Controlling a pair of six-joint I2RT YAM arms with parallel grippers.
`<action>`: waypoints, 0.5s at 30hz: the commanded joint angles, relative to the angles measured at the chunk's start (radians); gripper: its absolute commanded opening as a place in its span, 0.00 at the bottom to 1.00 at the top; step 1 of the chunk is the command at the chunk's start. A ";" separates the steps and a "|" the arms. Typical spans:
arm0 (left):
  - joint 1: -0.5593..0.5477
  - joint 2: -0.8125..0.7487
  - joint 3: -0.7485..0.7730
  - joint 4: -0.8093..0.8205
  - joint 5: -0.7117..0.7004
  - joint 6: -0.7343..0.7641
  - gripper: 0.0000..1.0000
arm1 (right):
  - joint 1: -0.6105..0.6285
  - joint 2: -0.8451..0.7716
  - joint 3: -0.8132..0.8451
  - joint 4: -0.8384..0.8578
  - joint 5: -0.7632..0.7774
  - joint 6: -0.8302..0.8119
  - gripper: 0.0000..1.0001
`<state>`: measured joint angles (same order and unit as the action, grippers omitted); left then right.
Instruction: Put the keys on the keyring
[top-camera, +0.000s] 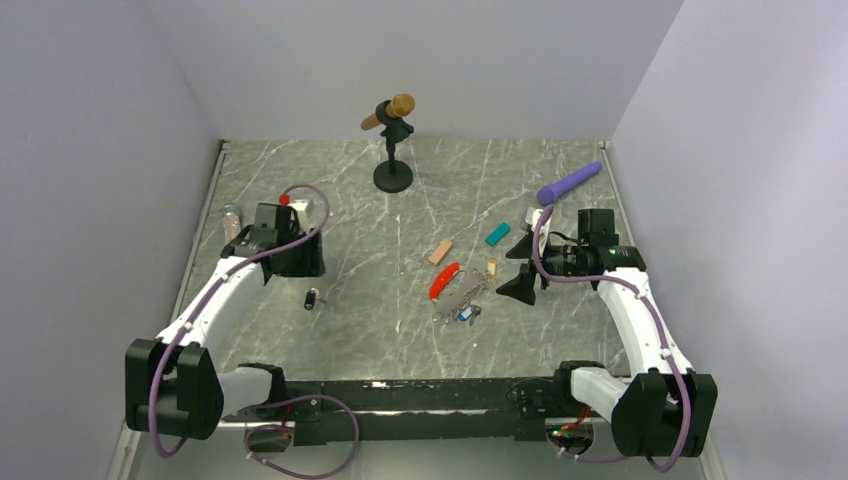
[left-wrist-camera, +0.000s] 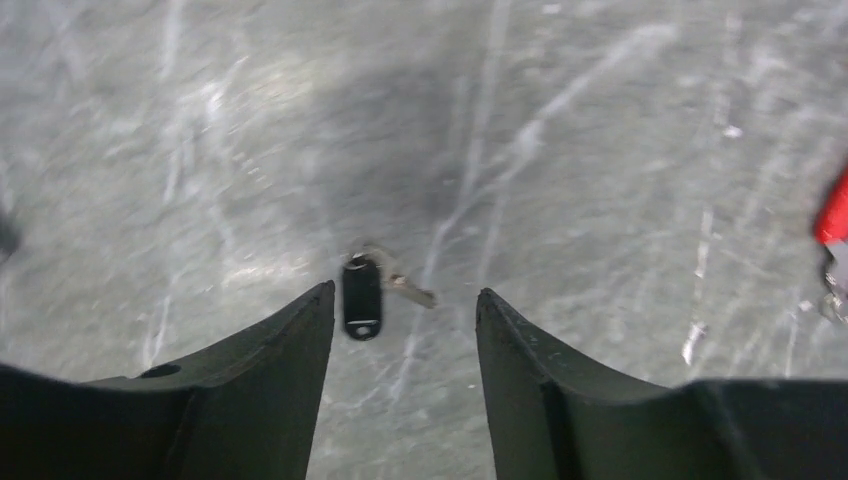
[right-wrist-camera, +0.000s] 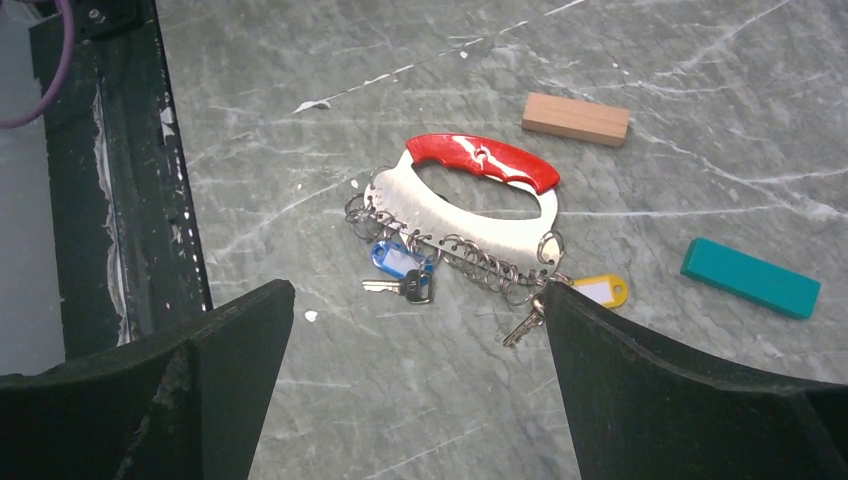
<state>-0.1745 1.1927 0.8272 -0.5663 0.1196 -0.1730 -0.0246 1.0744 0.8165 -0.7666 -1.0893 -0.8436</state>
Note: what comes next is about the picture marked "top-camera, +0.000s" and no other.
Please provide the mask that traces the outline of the black tagged key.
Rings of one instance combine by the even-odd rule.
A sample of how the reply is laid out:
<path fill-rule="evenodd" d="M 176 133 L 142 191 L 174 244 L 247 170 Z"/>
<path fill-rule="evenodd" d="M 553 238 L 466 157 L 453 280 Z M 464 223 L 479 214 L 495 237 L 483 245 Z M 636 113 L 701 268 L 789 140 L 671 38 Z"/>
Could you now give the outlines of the black tagged key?
<path fill-rule="evenodd" d="M 305 310 L 311 311 L 315 309 L 318 305 L 326 304 L 327 300 L 324 298 L 324 296 L 318 289 L 311 288 L 306 292 L 303 305 Z"/>

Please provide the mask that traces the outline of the red carabiner keyring with chain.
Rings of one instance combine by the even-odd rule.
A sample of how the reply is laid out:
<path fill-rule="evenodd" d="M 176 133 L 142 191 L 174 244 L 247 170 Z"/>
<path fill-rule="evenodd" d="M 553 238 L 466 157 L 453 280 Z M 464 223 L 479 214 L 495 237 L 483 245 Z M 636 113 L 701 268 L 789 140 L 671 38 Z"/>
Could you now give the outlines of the red carabiner keyring with chain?
<path fill-rule="evenodd" d="M 463 267 L 458 262 L 445 266 L 431 282 L 427 298 L 431 302 L 434 323 L 460 322 L 457 314 L 489 288 L 492 277 L 486 271 Z"/>

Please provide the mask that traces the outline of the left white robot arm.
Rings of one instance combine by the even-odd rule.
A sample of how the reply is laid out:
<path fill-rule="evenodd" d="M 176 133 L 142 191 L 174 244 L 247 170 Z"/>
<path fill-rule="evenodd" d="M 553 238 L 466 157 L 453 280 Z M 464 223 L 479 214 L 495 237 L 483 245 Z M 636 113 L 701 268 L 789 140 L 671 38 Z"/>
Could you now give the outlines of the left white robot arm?
<path fill-rule="evenodd" d="M 213 355 L 274 277 L 324 274 L 319 225 L 308 200 L 260 203 L 254 221 L 222 250 L 213 274 L 182 314 L 125 354 L 125 422 L 134 431 L 204 440 L 228 415 L 250 408 L 272 420 L 287 406 L 281 367 L 243 363 L 220 373 Z"/>

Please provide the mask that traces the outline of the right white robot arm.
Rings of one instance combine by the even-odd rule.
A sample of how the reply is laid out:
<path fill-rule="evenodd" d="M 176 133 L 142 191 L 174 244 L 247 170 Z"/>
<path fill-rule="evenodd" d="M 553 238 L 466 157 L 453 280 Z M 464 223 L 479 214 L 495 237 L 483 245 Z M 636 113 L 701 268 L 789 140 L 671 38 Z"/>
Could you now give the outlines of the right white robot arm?
<path fill-rule="evenodd" d="M 506 255 L 524 263 L 497 294 L 534 305 L 536 291 L 553 283 L 590 283 L 615 323 L 630 367 L 623 381 L 599 362 L 562 362 L 553 377 L 553 406 L 568 416 L 587 407 L 609 423 L 621 456 L 651 464 L 663 457 L 662 471 L 681 457 L 700 456 L 718 387 L 711 375 L 695 371 L 674 342 L 639 250 L 620 243 L 610 209 L 580 210 L 577 237 L 555 245 L 552 213 L 551 206 L 529 209 L 525 235 Z"/>

